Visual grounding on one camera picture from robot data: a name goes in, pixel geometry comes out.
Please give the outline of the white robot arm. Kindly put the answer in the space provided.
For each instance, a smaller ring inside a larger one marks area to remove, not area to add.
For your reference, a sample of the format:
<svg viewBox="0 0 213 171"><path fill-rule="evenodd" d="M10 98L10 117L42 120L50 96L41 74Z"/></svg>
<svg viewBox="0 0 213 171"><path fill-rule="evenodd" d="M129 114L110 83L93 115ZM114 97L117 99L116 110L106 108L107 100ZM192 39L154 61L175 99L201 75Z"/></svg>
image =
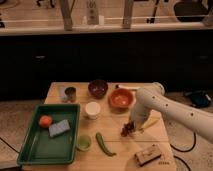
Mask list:
<svg viewBox="0 0 213 171"><path fill-rule="evenodd" d="M213 114L176 102L164 96L165 89L158 82L136 90L136 102L130 120L142 126L152 110L161 112L213 143Z"/></svg>

